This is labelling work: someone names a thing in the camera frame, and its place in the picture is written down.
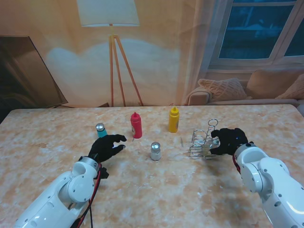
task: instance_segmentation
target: wooden lamp leg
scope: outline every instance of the wooden lamp leg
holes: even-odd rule
[[[112,35],[109,36],[109,50],[110,50],[110,80],[111,80],[111,107],[114,107],[114,94],[113,94],[113,46]]]
[[[137,89],[135,80],[134,80],[134,78],[133,78],[133,74],[132,74],[132,71],[131,71],[131,69],[130,69],[130,66],[129,66],[129,63],[128,63],[128,60],[127,60],[127,56],[125,55],[123,46],[122,46],[122,44],[121,44],[121,42],[120,42],[120,39],[119,39],[118,35],[114,35],[114,37],[115,37],[116,40],[117,40],[118,47],[119,47],[119,49],[120,49],[120,52],[122,53],[124,62],[125,62],[125,64],[126,64],[127,68],[128,68],[129,75],[130,75],[130,77],[131,77],[133,86],[134,86],[134,88],[135,88],[135,90],[136,90],[136,93],[137,93],[139,102],[140,102],[141,106],[143,106],[143,102],[142,102],[141,96],[140,96],[140,94],[139,94],[139,91],[138,91],[138,89]]]
[[[119,64],[118,64],[118,57],[117,57],[117,52],[116,52],[116,44],[115,44],[115,40],[114,40],[114,37],[113,37],[113,36],[111,36],[111,40],[112,40],[112,46],[113,46],[114,57],[115,57],[115,62],[116,62],[116,68],[117,68],[117,74],[118,74],[120,92],[121,92],[121,94],[122,94],[122,97],[123,97],[123,105],[124,105],[124,107],[125,107],[124,89],[123,89],[122,79],[121,79],[121,77],[120,77],[120,70],[119,70]]]

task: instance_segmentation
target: silver cap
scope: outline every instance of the silver cap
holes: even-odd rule
[[[102,132],[105,129],[105,125],[103,123],[96,124],[96,130],[98,132]]]
[[[158,152],[161,150],[161,145],[158,142],[152,142],[151,144],[151,151]]]

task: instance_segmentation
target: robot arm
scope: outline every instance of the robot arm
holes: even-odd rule
[[[125,146],[114,142],[126,141],[122,135],[106,135],[95,141],[87,157],[80,157],[72,171],[58,176],[21,214],[16,228],[70,228],[81,211],[94,198],[99,180],[107,178],[104,162]]]
[[[248,143],[245,133],[240,129],[221,129],[212,137],[224,137],[224,144],[211,153],[233,156],[244,185],[257,192],[262,200],[263,209],[274,228],[304,227],[304,188],[293,179],[286,165],[279,159],[269,157]]]

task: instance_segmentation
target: red cap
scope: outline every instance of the red cap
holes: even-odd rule
[[[131,115],[131,121],[137,122],[141,120],[141,116],[138,113],[133,113]]]

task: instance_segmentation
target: yellow cap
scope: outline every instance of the yellow cap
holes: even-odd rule
[[[179,109],[177,107],[173,107],[171,110],[170,110],[170,114],[173,115],[173,116],[177,116],[179,114]]]

